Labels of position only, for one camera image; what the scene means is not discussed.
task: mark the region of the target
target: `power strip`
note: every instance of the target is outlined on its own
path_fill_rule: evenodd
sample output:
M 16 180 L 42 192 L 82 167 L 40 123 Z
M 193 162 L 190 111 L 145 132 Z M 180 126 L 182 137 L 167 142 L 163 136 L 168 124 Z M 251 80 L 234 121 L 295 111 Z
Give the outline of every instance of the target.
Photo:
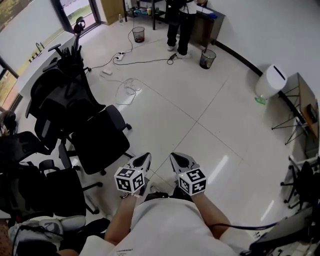
M 121 51 L 121 52 L 118 53 L 118 55 L 115 57 L 115 59 L 116 59 L 118 62 L 120 62 L 120 61 L 122 61 L 122 59 L 124 58 L 124 56 L 125 56 L 125 52 Z

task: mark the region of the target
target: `sneaker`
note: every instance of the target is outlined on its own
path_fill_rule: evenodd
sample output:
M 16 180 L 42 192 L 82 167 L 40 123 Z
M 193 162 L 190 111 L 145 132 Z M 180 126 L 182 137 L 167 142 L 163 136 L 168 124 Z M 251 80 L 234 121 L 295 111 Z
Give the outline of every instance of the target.
M 169 46 L 169 45 L 168 45 L 168 51 L 169 51 L 169 52 L 172 52 L 175 48 L 176 48 L 176 46 Z
M 190 59 L 190 58 L 191 58 L 191 54 L 190 54 L 190 53 L 187 53 L 186 55 L 181 55 L 180 53 L 178 53 L 178 54 L 176 55 L 176 57 L 177 57 L 178 59 Z
M 150 193 L 153 194 L 153 193 L 156 193 L 156 192 L 161 192 L 161 191 L 154 183 L 152 183 L 151 187 L 150 187 Z

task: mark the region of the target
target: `tile floor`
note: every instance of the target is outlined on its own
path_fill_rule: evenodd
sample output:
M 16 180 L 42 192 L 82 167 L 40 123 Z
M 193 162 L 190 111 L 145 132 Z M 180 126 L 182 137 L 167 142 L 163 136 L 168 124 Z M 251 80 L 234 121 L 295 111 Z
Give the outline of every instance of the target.
M 120 64 L 168 58 L 167 25 L 157 24 L 153 31 L 150 20 L 136 20 L 145 27 L 145 42 L 133 42 L 133 51 Z M 130 20 L 123 26 L 101 25 L 81 38 L 82 56 L 89 67 L 107 63 L 119 51 L 130 50 L 128 33 Z M 129 152 L 152 154 L 151 170 L 147 176 L 164 192 L 174 189 L 174 174 L 168 160 L 171 152 L 193 156 L 208 177 L 205 194 L 230 218 L 242 225 L 263 225 L 290 215 L 283 204 L 284 192 L 279 186 L 288 170 L 288 155 L 294 143 L 285 146 L 288 131 L 272 131 L 271 126 L 289 114 L 276 97 L 267 105 L 255 101 L 254 86 L 259 77 L 237 59 L 216 46 L 216 59 L 209 70 L 199 66 L 200 48 L 190 45 L 192 59 L 175 59 L 133 65 L 114 65 L 106 68 L 110 76 L 100 76 L 103 67 L 87 74 L 91 91 L 101 104 L 128 104 L 120 82 L 136 78 L 140 90 L 131 105 L 116 105 L 133 129 L 126 132 Z M 34 118 L 23 117 L 22 102 L 17 110 L 20 131 L 34 131 Z M 51 156 L 33 155 L 39 162 L 53 158 L 61 162 L 55 150 Z M 114 214 L 119 204 L 113 175 L 128 159 L 121 157 L 106 169 L 107 175 L 79 173 L 85 186 L 95 181 L 102 188 L 88 195 L 107 214 Z

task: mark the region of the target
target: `door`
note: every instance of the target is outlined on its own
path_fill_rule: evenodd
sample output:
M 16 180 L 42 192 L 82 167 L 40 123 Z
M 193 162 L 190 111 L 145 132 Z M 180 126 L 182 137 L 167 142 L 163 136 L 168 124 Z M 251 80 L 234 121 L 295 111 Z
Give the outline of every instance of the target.
M 101 23 L 95 0 L 51 0 L 64 30 L 73 33 L 76 20 L 83 17 L 84 32 Z

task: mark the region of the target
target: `bottle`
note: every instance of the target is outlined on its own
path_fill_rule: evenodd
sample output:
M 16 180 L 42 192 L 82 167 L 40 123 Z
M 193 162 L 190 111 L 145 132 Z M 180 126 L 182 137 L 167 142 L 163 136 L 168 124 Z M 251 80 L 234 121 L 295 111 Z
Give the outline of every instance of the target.
M 120 25 L 124 24 L 124 19 L 122 18 L 121 14 L 119 14 L 119 22 L 120 22 Z

